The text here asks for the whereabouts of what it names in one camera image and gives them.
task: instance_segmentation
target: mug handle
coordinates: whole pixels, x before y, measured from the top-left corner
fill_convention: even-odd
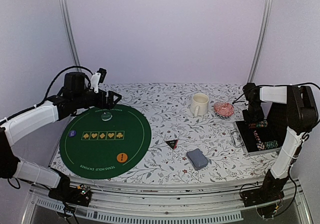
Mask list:
[[[195,107],[195,110],[194,110],[194,117],[195,118],[198,116],[199,108],[200,108],[200,106],[198,106],[198,105]]]

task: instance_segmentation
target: stack of poker chips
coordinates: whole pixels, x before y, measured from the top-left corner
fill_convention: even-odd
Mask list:
[[[256,129],[256,128],[266,128],[268,126],[267,120],[262,120],[259,122],[252,122],[249,123],[249,129]]]
[[[256,130],[253,131],[253,135],[257,141],[256,147],[259,151],[269,150],[278,147],[278,142],[276,140],[262,142]]]

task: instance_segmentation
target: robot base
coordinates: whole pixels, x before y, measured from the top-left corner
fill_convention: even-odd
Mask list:
[[[241,196],[245,207],[269,203],[285,197],[284,192],[279,191],[269,194],[267,199],[261,199],[261,188],[242,191]]]
[[[275,179],[270,170],[267,171],[261,188],[242,191],[240,197],[245,207],[269,203],[285,197],[282,191],[289,177]]]
[[[91,196],[92,192],[88,191],[85,194],[82,194],[81,189],[76,189],[70,187],[68,190],[69,193],[72,193],[72,195],[68,197],[68,199],[62,198],[61,193],[58,190],[52,189],[48,196],[49,198],[61,201],[61,202],[66,202],[69,204],[75,204],[78,206],[83,206],[83,207],[88,207],[91,201]]]

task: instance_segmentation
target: purple chip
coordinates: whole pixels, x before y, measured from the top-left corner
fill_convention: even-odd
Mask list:
[[[69,136],[70,138],[73,138],[76,134],[77,134],[77,132],[76,132],[75,130],[71,130],[71,131],[69,132],[68,136]]]

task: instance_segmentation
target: triangular dealer button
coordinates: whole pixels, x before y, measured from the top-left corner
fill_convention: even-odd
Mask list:
[[[175,149],[178,143],[178,140],[166,140],[165,143],[169,145],[172,149]]]

